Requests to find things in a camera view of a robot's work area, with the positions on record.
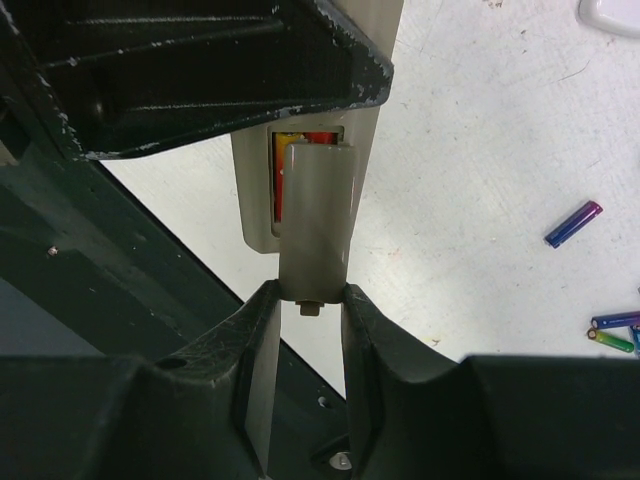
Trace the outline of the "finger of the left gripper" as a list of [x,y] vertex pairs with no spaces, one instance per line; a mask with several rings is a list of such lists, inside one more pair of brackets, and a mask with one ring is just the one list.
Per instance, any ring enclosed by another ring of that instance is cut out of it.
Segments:
[[5,1],[1,68],[26,129],[70,161],[378,106],[393,77],[332,1]]

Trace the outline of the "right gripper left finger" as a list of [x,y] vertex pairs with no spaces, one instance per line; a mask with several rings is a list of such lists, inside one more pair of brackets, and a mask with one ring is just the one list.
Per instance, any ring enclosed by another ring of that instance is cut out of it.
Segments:
[[262,479],[280,345],[280,286],[173,354],[5,357],[5,479]]

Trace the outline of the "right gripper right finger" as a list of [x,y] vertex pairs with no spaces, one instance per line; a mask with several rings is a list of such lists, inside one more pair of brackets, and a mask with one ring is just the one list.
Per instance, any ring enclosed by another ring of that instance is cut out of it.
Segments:
[[635,360],[470,356],[455,362],[355,285],[341,338],[356,479],[635,479]]

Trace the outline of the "beige remote control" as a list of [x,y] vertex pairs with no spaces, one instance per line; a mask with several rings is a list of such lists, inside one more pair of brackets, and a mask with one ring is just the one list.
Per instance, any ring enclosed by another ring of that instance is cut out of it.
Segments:
[[[402,1],[338,1],[336,6],[350,17],[381,52],[391,56]],[[275,132],[335,131],[340,141],[357,149],[358,170],[352,206],[360,204],[367,165],[377,126],[379,109],[336,111],[297,115],[260,124],[231,134],[237,197],[245,243],[261,254],[279,251],[279,226],[274,223],[272,195],[272,136]]]

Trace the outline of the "red yellow battery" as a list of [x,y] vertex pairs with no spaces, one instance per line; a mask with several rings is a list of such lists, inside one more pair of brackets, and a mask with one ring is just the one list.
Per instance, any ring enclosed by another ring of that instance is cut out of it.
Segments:
[[305,132],[304,138],[311,144],[337,144],[337,134],[334,132]]

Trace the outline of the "beige battery cover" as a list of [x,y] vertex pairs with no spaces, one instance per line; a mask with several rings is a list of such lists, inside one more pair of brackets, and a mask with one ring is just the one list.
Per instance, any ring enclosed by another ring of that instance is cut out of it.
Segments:
[[[275,134],[235,169],[245,242],[279,256],[283,299],[317,313],[346,284],[358,208],[359,152]],[[349,449],[346,407],[337,392],[286,342],[280,344],[268,474],[273,479],[346,479],[329,460]]]

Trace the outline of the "grey white remote control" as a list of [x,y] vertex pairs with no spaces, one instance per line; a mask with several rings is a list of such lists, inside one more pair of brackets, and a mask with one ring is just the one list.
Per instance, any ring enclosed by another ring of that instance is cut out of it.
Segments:
[[639,38],[639,0],[581,0],[580,19],[604,32],[629,38]]

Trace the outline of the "blue purple battery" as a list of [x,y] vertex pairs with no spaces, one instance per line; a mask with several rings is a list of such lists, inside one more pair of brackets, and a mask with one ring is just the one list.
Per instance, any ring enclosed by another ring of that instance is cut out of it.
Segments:
[[635,327],[640,324],[640,312],[620,312],[595,316],[591,319],[591,326],[596,330]]

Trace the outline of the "blue battery right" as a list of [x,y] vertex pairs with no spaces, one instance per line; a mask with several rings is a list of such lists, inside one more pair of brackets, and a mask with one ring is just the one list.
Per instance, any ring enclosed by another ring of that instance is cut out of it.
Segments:
[[634,354],[640,358],[640,326],[634,325],[629,327],[631,341],[634,345]]

